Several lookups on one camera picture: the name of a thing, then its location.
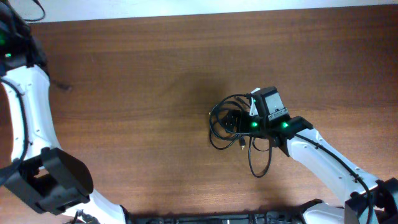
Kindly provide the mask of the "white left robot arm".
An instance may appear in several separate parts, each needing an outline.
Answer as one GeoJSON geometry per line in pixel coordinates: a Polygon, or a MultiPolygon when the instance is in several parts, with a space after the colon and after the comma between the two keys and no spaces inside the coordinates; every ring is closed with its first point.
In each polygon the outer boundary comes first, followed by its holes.
{"type": "Polygon", "coordinates": [[[50,110],[47,58],[29,21],[9,1],[1,1],[1,85],[13,135],[1,185],[39,214],[71,216],[73,223],[132,223],[122,205],[95,190],[87,166],[62,149],[50,110]]]}

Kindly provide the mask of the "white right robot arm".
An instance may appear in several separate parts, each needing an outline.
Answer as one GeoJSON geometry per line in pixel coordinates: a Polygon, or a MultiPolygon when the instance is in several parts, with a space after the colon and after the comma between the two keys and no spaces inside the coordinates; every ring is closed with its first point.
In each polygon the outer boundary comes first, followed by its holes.
{"type": "Polygon", "coordinates": [[[256,88],[243,95],[242,103],[231,95],[220,103],[234,105],[217,121],[230,140],[243,136],[266,139],[269,149],[279,148],[320,179],[339,199],[342,207],[322,200],[305,204],[292,219],[298,223],[397,223],[397,179],[381,180],[347,159],[327,143],[320,132],[301,116],[290,117],[274,86],[256,88]]]}

